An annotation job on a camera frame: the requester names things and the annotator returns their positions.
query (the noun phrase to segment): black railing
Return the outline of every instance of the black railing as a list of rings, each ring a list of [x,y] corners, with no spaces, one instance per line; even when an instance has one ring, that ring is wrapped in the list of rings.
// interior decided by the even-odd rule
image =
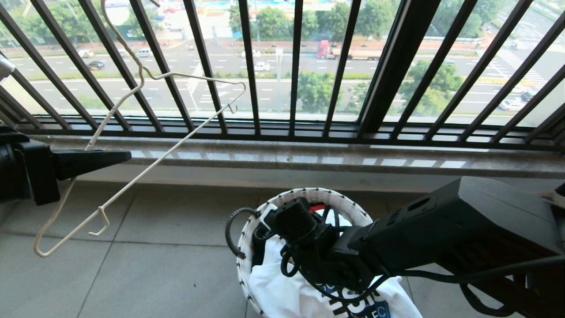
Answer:
[[[308,121],[297,119],[298,73],[301,48],[301,24],[303,16],[303,1],[296,0],[293,25],[293,56],[290,89],[290,118],[289,120],[261,119],[259,113],[256,76],[254,72],[252,38],[249,4],[247,0],[238,0],[242,40],[246,54],[246,68],[249,74],[250,108],[252,119],[226,119],[220,116],[205,127],[196,137],[202,139],[220,140],[273,140],[273,141],[304,141],[323,143],[354,143],[374,145],[424,146],[424,147],[461,147],[486,149],[517,149],[537,151],[565,151],[565,105],[561,105],[537,127],[519,127],[522,121],[540,102],[565,78],[565,66],[560,62],[560,69],[555,75],[504,125],[485,124],[485,120],[507,97],[512,89],[522,80],[532,66],[540,59],[548,47],[565,29],[564,15],[561,14],[546,35],[532,50],[518,70],[508,79],[490,102],[485,103],[484,109],[471,124],[447,123],[449,116],[460,105],[463,98],[477,82],[479,76],[489,66],[504,42],[510,37],[520,19],[532,5],[532,0],[520,0],[509,14],[505,23],[496,34],[492,43],[474,65],[469,76],[437,120],[433,123],[414,123],[409,118],[424,96],[448,52],[454,45],[465,22],[469,18],[477,0],[465,0],[445,38],[435,52],[431,63],[414,94],[407,101],[403,113],[396,122],[387,121],[386,115],[392,105],[395,94],[403,82],[410,63],[422,43],[425,32],[430,25],[440,4],[434,1],[401,1],[388,40],[384,46],[382,57],[376,67],[373,79],[368,87],[368,93],[361,108],[357,122],[340,122],[335,120],[334,112],[340,94],[340,86],[345,72],[355,25],[362,8],[360,1],[352,1],[349,18],[345,29],[340,60],[335,74],[334,86],[328,105],[325,121]],[[39,13],[49,30],[80,74],[102,101],[110,109],[113,102],[101,87],[92,72],[78,55],[69,38],[63,33],[58,21],[49,11],[45,2],[31,0],[34,9]],[[108,51],[112,61],[119,70],[129,88],[136,86],[135,78],[128,70],[124,59],[120,56],[112,37],[106,30],[99,13],[90,1],[79,1],[89,23]],[[141,0],[130,0],[130,6],[145,34],[147,44],[153,52],[160,72],[168,72],[169,65],[159,46],[155,33],[150,25]],[[190,29],[194,36],[194,44],[202,64],[205,76],[213,77],[212,66],[202,35],[201,26],[196,12],[194,0],[184,0]],[[25,91],[44,109],[46,114],[31,114],[14,96],[0,88],[0,121],[15,127],[25,134],[50,135],[91,135],[102,117],[100,114],[89,114],[79,100],[66,87],[44,57],[37,51],[30,39],[20,29],[8,11],[0,5],[0,20],[11,36],[21,45],[46,78],[62,94],[78,115],[61,115],[56,108],[41,96],[32,84],[16,70],[14,79]],[[140,136],[140,137],[182,137],[187,131],[193,130],[204,119],[192,118],[179,92],[175,79],[165,80],[172,99],[180,112],[180,118],[158,118],[151,108],[150,101],[140,91],[135,94],[144,117],[124,116],[116,112],[114,118],[103,132],[103,136]],[[215,82],[208,81],[208,88],[214,108],[220,109],[220,97]]]

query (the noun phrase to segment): red truck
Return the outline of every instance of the red truck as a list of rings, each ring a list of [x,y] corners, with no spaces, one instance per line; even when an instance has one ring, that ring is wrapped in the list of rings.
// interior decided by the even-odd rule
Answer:
[[[349,59],[362,58],[369,60],[376,60],[381,57],[383,51],[381,50],[349,50],[347,57]],[[339,59],[341,54],[341,49],[333,48],[329,46],[328,40],[321,40],[316,51],[316,57],[320,59],[334,58]]]

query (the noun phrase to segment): white wire hanger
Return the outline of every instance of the white wire hanger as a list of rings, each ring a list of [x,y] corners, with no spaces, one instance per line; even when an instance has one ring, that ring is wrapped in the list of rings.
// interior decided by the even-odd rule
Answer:
[[[156,2],[156,0],[150,0],[154,5],[159,7],[159,4]],[[104,127],[106,127],[106,124],[108,124],[108,121],[112,118],[112,116],[114,115],[114,113],[118,110],[118,108],[120,107],[120,105],[122,105],[122,103],[131,95],[135,94],[136,92],[138,92],[144,85],[145,85],[145,78],[143,76],[143,71],[145,70],[147,72],[147,74],[149,75],[150,78],[154,79],[154,80],[159,80],[159,79],[163,79],[163,78],[167,78],[169,76],[183,76],[186,78],[197,78],[197,79],[202,79],[202,80],[208,80],[208,81],[217,81],[217,82],[221,82],[221,83],[227,83],[227,84],[233,84],[233,85],[237,85],[237,84],[241,84],[243,85],[244,89],[243,91],[237,95],[235,98],[233,98],[229,103],[227,103],[225,106],[223,106],[222,108],[220,108],[220,110],[218,110],[215,114],[213,114],[211,117],[209,117],[207,120],[205,120],[203,123],[201,123],[198,127],[196,127],[193,131],[191,131],[190,133],[188,133],[184,138],[182,138],[178,143],[176,143],[173,147],[171,147],[171,149],[169,149],[166,153],[164,153],[162,156],[160,156],[157,160],[155,160],[155,162],[153,162],[151,165],[149,165],[144,171],[142,171],[141,173],[139,173],[138,176],[136,176],[135,178],[133,178],[128,184],[126,184],[120,191],[118,191],[116,194],[114,194],[111,198],[109,198],[106,202],[104,202],[104,204],[100,205],[96,211],[94,211],[89,217],[87,217],[81,224],[79,224],[74,230],[72,230],[69,234],[67,234],[67,236],[65,236],[64,238],[62,238],[54,247],[52,247],[50,250],[48,250],[47,252],[42,252],[39,248],[40,242],[41,242],[41,238],[43,237],[43,234],[49,229],[49,227],[51,226],[51,224],[53,224],[53,222],[55,222],[55,220],[57,219],[57,217],[59,216],[59,213],[61,212],[61,210],[63,209],[63,206],[65,204],[65,202],[67,201],[67,198],[69,196],[69,194],[71,193],[72,187],[75,184],[76,181],[76,177],[73,177],[69,180],[69,183],[67,184],[67,187],[63,190],[63,193],[61,195],[61,199],[59,200],[59,202],[57,203],[57,206],[55,207],[55,210],[53,211],[53,213],[51,214],[51,217],[49,218],[49,220],[47,220],[47,222],[45,222],[45,224],[40,228],[40,230],[37,232],[37,235],[35,237],[35,240],[33,242],[33,251],[39,255],[40,257],[49,257],[51,254],[53,254],[55,251],[57,251],[63,244],[65,244],[66,241],[68,241],[69,239],[71,239],[71,237],[73,237],[78,231],[80,231],[82,228],[84,228],[90,221],[92,221],[94,218],[96,218],[99,214],[102,217],[102,220],[104,221],[104,227],[102,227],[98,232],[88,232],[88,234],[92,235],[92,236],[99,236],[100,234],[102,234],[110,225],[110,221],[108,220],[108,217],[106,216],[106,208],[112,203],[114,202],[117,198],[119,198],[125,191],[127,191],[132,185],[134,185],[139,179],[141,179],[145,174],[147,174],[151,169],[153,169],[155,166],[157,166],[161,161],[163,161],[163,159],[165,159],[165,157],[167,157],[169,154],[171,154],[173,151],[175,151],[182,143],[184,143],[187,139],[191,138],[194,134],[196,134],[198,132],[198,130],[200,130],[202,127],[204,127],[205,125],[207,125],[208,123],[210,123],[216,116],[218,116],[219,114],[223,113],[226,109],[230,109],[230,111],[232,113],[235,113],[237,111],[237,106],[235,106],[235,109],[232,109],[232,104],[238,99],[240,98],[245,91],[247,90],[247,87],[245,85],[244,82],[232,82],[232,81],[225,81],[225,80],[219,80],[219,79],[215,79],[215,78],[208,78],[205,76],[196,76],[196,75],[191,75],[191,74],[183,74],[183,73],[178,73],[178,72],[168,72],[165,74],[161,74],[161,75],[157,75],[154,76],[153,74],[151,74],[151,71],[143,66],[143,64],[141,63],[141,61],[139,60],[139,58],[135,55],[135,53],[133,52],[133,50],[128,46],[128,44],[126,43],[125,39],[121,36],[120,32],[118,32],[118,30],[116,29],[116,27],[114,26],[114,24],[112,24],[112,22],[110,21],[110,18],[108,18],[108,14],[106,12],[106,0],[100,0],[100,4],[101,4],[101,9],[102,9],[102,15],[104,17],[104,19],[106,20],[106,22],[108,23],[108,25],[110,26],[110,28],[112,29],[112,31],[114,32],[114,34],[116,34],[116,39],[118,42],[120,42],[123,46],[124,49],[128,52],[128,54],[132,57],[132,59],[135,61],[135,63],[138,65],[138,73],[140,76],[140,83],[138,86],[136,86],[135,88],[133,88],[131,91],[129,91],[128,93],[126,93],[122,98],[120,98],[120,100],[114,105],[114,107],[112,107],[112,109],[108,112],[108,114],[106,115],[106,117],[104,118],[104,120],[100,123],[100,126],[98,126],[98,128],[96,129],[96,132],[94,133],[94,135],[92,136],[92,138],[90,139],[90,141],[88,142],[88,145],[86,146],[85,150],[89,151],[92,150],[92,148],[94,148],[94,145],[96,143],[96,141],[98,140],[98,137],[100,137],[100,134],[102,133],[102,131],[104,130]]]

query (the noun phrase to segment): white cloth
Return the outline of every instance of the white cloth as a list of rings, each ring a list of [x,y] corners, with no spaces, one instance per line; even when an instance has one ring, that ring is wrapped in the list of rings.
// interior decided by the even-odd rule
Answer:
[[[351,225],[341,215],[339,218],[340,226]],[[327,222],[334,223],[332,210],[328,213]],[[285,241],[278,235],[268,239],[265,243],[263,265],[254,266],[249,276],[249,289],[265,317],[421,318],[420,312],[400,285],[401,277],[389,278],[377,288],[377,293],[355,305],[330,300],[312,287],[300,272],[293,277],[284,276],[280,270],[280,251],[284,245]],[[325,288],[336,296],[357,296],[341,295],[341,291],[333,290],[331,286]]]

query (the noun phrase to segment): white woven basket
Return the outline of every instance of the white woven basket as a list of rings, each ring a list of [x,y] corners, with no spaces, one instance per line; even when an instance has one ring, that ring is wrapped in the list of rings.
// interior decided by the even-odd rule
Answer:
[[[324,188],[297,188],[283,192],[263,203],[259,208],[257,208],[257,211],[259,213],[263,213],[266,207],[271,203],[279,207],[282,203],[291,201],[297,197],[304,197],[309,203],[324,203],[326,205],[331,205],[335,212],[339,213],[353,225],[365,226],[373,222],[369,214],[367,214],[367,212],[365,212],[359,204],[351,201],[348,197],[339,192]],[[237,279],[240,282],[244,296],[253,306],[253,309],[263,316],[263,310],[255,301],[255,296],[253,296],[251,291],[247,288],[249,285],[251,259],[253,255],[251,240],[253,238],[253,232],[259,223],[259,219],[254,216],[251,216],[245,223],[244,228],[241,231],[240,239],[237,242],[237,247],[245,254],[246,257],[244,259],[236,257],[236,265]]]

